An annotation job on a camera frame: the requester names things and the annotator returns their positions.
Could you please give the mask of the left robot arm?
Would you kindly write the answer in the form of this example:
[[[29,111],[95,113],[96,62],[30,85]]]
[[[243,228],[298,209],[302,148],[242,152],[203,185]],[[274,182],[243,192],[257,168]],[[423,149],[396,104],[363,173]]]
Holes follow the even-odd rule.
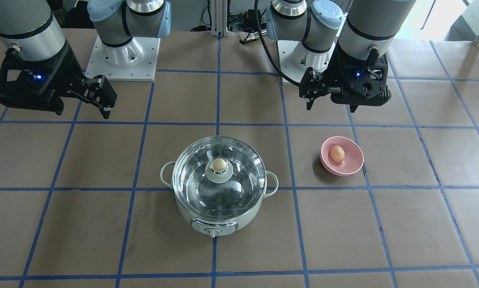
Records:
[[[382,106],[391,99],[386,52],[415,5],[413,0],[354,0],[347,15],[331,0],[273,0],[266,8],[266,35],[297,41],[293,62],[304,69],[300,81],[275,63],[262,35],[265,54],[279,75],[299,88],[310,110],[330,96],[335,104]]]

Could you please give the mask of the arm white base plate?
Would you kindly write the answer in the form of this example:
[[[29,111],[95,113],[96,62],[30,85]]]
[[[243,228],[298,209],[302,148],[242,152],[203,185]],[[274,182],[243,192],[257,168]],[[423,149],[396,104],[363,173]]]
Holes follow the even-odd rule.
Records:
[[[158,38],[132,38],[123,47],[108,47],[97,38],[85,75],[109,81],[153,82],[160,48]]]
[[[325,53],[314,53],[308,51],[301,42],[290,40],[278,40],[277,48],[281,71],[289,78],[300,82],[308,67],[322,73],[325,71],[331,60],[336,42],[331,44],[329,51]]]

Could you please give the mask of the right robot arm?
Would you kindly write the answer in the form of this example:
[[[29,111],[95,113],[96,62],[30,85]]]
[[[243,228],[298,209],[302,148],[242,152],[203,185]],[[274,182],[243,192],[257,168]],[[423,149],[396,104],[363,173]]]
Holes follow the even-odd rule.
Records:
[[[89,19],[101,41],[101,59],[120,72],[151,64],[148,51],[170,34],[167,0],[90,0]],[[45,0],[0,0],[0,40],[7,51],[0,68],[0,104],[62,115],[63,97],[95,106],[109,119],[117,93],[110,74],[86,76]]]

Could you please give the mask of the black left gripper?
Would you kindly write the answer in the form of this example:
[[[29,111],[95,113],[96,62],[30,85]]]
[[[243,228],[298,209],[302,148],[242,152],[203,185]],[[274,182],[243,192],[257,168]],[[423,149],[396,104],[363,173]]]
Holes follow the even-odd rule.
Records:
[[[358,106],[382,106],[391,100],[387,86],[388,63],[376,44],[367,48],[368,54],[360,59],[344,51],[336,44],[327,69],[321,73],[307,67],[299,84],[299,97],[311,110],[314,101],[331,93],[329,87],[339,87],[339,92],[331,93],[335,104],[347,104],[351,112]]]

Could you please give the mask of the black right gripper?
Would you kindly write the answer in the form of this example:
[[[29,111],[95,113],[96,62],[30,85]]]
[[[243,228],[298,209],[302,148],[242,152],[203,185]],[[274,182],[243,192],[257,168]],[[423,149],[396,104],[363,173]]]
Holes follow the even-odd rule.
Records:
[[[117,93],[104,75],[84,76],[68,41],[57,54],[41,61],[22,60],[18,44],[7,49],[0,69],[0,104],[60,116],[64,111],[62,97],[91,104],[108,120]]]

